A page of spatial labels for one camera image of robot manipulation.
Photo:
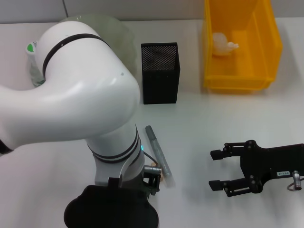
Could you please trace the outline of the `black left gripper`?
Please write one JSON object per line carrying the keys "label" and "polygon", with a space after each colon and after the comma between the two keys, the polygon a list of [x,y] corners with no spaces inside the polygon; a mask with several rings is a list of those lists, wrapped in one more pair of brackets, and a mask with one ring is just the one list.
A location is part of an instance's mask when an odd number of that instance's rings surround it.
{"label": "black left gripper", "polygon": [[155,196],[157,192],[160,191],[160,182],[161,182],[161,175],[157,174],[154,175],[152,173],[144,172],[143,173],[143,185],[146,187],[146,194],[147,197]]}

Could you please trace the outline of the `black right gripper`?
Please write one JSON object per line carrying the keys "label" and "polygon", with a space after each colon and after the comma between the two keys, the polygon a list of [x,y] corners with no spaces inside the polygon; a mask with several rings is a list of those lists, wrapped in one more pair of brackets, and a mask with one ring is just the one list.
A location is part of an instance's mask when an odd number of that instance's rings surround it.
{"label": "black right gripper", "polygon": [[301,190],[304,175],[304,145],[295,144],[274,148],[262,148],[256,141],[225,143],[223,150],[210,152],[212,159],[222,160],[240,156],[240,167],[244,178],[236,180],[211,180],[213,191],[224,190],[228,197],[261,193],[266,182],[273,179],[294,179],[294,189]]}

